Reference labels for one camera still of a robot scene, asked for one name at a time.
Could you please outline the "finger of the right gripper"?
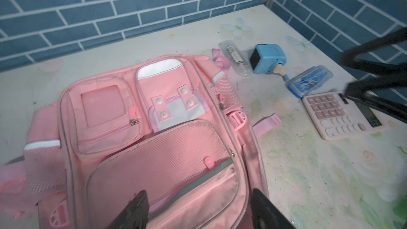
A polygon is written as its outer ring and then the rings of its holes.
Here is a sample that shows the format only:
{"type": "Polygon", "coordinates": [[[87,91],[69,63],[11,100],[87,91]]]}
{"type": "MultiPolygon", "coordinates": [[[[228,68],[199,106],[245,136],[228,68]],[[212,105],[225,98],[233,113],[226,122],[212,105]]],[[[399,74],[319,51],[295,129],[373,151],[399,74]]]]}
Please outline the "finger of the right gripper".
{"type": "Polygon", "coordinates": [[[389,99],[371,95],[369,91],[406,88],[406,77],[379,77],[349,83],[344,96],[407,123],[407,106],[389,99]]]}
{"type": "Polygon", "coordinates": [[[367,60],[366,55],[385,47],[407,41],[407,29],[401,28],[387,36],[351,48],[339,56],[339,65],[374,75],[390,75],[407,71],[406,63],[390,64],[379,60],[367,60]]]}

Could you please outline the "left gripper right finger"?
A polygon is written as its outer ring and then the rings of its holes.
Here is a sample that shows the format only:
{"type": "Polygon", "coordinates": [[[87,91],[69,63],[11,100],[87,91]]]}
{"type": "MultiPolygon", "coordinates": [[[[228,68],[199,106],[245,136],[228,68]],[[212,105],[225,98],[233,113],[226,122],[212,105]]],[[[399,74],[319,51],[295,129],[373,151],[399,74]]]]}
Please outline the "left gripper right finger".
{"type": "Polygon", "coordinates": [[[250,207],[254,229],[295,229],[259,189],[253,189],[250,207]]]}

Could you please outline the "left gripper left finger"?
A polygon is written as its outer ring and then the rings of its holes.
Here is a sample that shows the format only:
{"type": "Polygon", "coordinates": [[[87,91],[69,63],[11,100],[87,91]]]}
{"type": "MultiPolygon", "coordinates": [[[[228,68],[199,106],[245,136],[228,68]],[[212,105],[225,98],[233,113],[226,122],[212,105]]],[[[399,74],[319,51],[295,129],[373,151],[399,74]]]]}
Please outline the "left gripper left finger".
{"type": "Polygon", "coordinates": [[[107,229],[145,229],[148,223],[149,202],[146,190],[140,191],[107,229]]]}

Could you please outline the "white pink calculator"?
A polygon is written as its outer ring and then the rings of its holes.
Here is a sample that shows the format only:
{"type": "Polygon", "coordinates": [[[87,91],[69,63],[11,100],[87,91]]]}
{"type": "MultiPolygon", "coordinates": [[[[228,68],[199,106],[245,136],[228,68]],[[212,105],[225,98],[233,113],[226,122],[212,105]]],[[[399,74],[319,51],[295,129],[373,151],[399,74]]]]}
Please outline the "white pink calculator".
{"type": "Polygon", "coordinates": [[[303,105],[321,137],[335,141],[377,133],[386,123],[370,107],[353,102],[341,92],[307,95],[303,105]]]}

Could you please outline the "pink student backpack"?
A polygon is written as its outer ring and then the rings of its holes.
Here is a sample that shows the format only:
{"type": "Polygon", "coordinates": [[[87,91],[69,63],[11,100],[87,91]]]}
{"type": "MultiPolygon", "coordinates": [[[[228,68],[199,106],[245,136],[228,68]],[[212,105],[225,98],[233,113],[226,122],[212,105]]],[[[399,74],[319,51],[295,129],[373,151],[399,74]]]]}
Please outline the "pink student backpack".
{"type": "Polygon", "coordinates": [[[86,78],[37,110],[23,160],[1,168],[1,209],[43,229],[107,229],[142,190],[147,229],[252,229],[268,193],[258,138],[226,73],[168,55],[86,78]]]}

